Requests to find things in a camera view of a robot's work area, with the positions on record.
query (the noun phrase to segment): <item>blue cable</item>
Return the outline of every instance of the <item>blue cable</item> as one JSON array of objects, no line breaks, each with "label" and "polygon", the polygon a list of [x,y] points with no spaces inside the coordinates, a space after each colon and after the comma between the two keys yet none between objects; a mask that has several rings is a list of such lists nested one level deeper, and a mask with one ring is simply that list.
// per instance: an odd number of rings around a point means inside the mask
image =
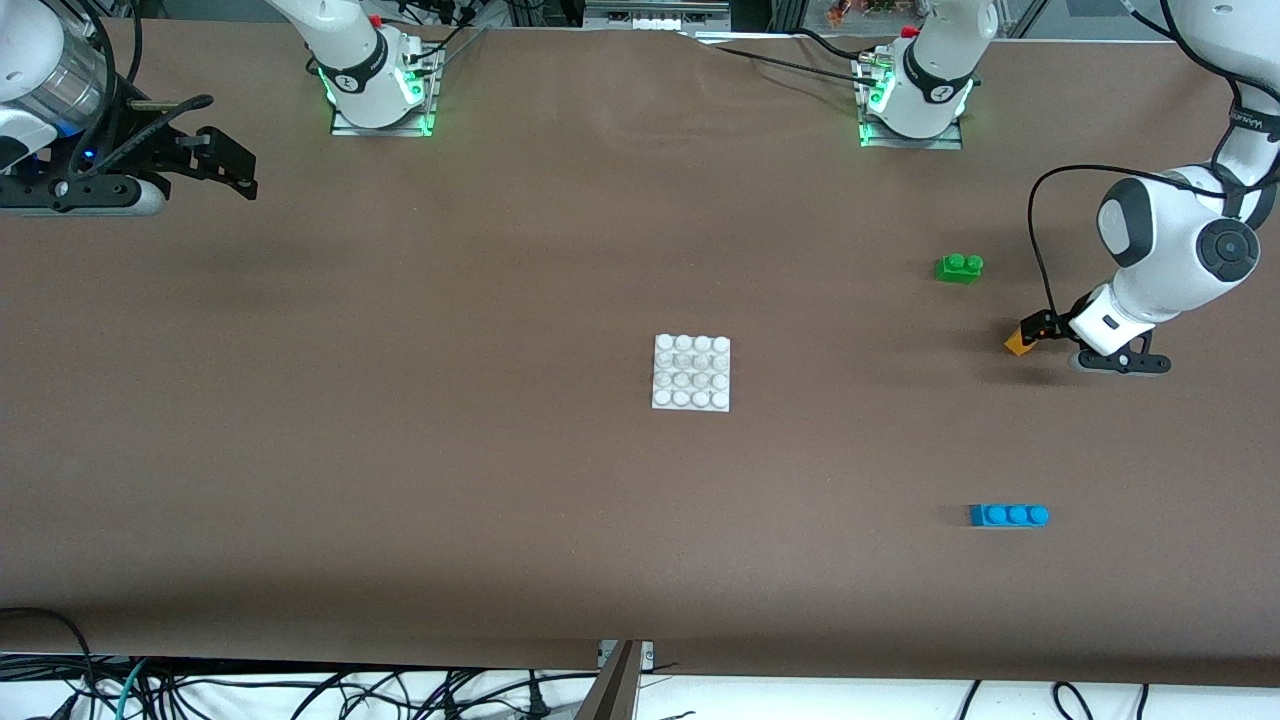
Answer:
[{"label": "blue cable", "polygon": [[138,680],[138,673],[142,671],[142,666],[147,664],[147,659],[143,657],[129,670],[129,676],[124,679],[124,685],[120,687],[120,702],[115,706],[115,720],[124,720],[124,706],[129,702],[129,693],[133,691],[133,683]]}]

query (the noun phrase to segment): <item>metal bracket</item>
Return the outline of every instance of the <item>metal bracket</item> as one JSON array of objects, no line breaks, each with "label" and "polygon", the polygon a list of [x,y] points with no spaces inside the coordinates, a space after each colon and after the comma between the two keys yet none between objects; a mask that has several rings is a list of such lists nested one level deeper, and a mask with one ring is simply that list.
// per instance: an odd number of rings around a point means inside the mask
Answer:
[{"label": "metal bracket", "polygon": [[[605,650],[605,642],[613,644]],[[573,720],[632,720],[636,693],[640,691],[640,670],[645,661],[653,664],[653,643],[604,641],[600,643],[600,657],[607,659],[604,669],[591,683]]]},{"label": "metal bracket", "polygon": [[[618,641],[600,641],[600,647],[595,651],[595,666],[603,669],[604,664],[609,661],[609,656],[613,655],[613,648],[618,647]],[[644,641],[640,644],[640,652],[644,661],[640,664],[640,669],[645,673],[653,670],[653,642]]]}]

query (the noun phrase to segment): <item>lego brick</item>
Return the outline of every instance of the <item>lego brick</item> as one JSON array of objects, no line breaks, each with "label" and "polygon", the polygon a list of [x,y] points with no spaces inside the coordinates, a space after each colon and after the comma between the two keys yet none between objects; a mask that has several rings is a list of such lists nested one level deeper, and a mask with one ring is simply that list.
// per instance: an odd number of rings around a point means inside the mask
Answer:
[{"label": "lego brick", "polygon": [[933,277],[945,283],[970,284],[982,277],[982,256],[965,258],[959,252],[938,258],[933,266]]},{"label": "lego brick", "polygon": [[1024,343],[1023,329],[1018,328],[1014,331],[1014,334],[1009,336],[1009,340],[1005,341],[1005,347],[1009,348],[1009,351],[1012,352],[1014,355],[1021,357],[1023,355],[1030,352],[1033,347],[1036,347],[1036,341],[1033,340],[1030,343]]},{"label": "lego brick", "polygon": [[653,341],[655,410],[728,413],[730,340],[663,333]]},{"label": "lego brick", "polygon": [[974,528],[1043,528],[1048,507],[1043,505],[970,505],[969,524]]}]

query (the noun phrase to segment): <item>white floor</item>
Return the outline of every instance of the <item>white floor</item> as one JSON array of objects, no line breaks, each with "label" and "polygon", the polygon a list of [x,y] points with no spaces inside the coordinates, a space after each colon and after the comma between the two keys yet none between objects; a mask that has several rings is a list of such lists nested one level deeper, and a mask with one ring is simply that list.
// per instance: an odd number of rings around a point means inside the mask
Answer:
[{"label": "white floor", "polygon": [[[358,678],[375,683],[384,675]],[[262,682],[283,676],[237,676],[234,680]],[[319,682],[325,675],[289,675],[288,679]],[[525,671],[486,673],[460,694],[460,700],[527,678]],[[443,673],[406,675],[410,694],[421,700],[434,688]],[[955,720],[960,702],[969,688],[968,680],[840,680],[840,679],[776,679],[776,678],[709,678],[649,675],[641,682],[636,720],[667,720],[694,711],[690,720]],[[543,684],[543,696],[552,708],[585,697],[590,680],[562,680]],[[1050,696],[1050,683],[982,684],[969,711],[969,720],[1055,720],[1057,711]],[[1094,720],[1129,720],[1138,700],[1137,685],[1083,683],[1084,694]],[[394,683],[384,685],[388,694],[399,697]],[[68,697],[60,682],[0,683],[0,720],[45,717]],[[201,685],[184,691],[184,697],[214,720],[288,720],[307,694],[306,689],[238,689]],[[526,707],[526,691],[504,696],[517,707]],[[301,720],[337,717],[342,694],[328,692],[312,703]],[[1068,711],[1075,720],[1085,720],[1073,701]],[[508,720],[513,711],[489,705],[474,708],[470,719]],[[73,720],[87,717],[78,711]],[[100,710],[99,717],[106,717]],[[351,720],[394,720],[396,708],[370,703],[351,715]],[[1276,720],[1280,719],[1280,689],[1208,688],[1155,685],[1146,710],[1147,720]]]}]

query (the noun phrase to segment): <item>white lego baseplate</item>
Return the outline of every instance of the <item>white lego baseplate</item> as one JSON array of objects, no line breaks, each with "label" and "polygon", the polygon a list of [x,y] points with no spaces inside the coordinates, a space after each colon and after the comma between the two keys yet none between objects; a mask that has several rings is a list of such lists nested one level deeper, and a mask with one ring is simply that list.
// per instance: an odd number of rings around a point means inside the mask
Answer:
[{"label": "white lego baseplate", "polygon": [[660,334],[653,341],[655,410],[728,413],[727,337]]}]

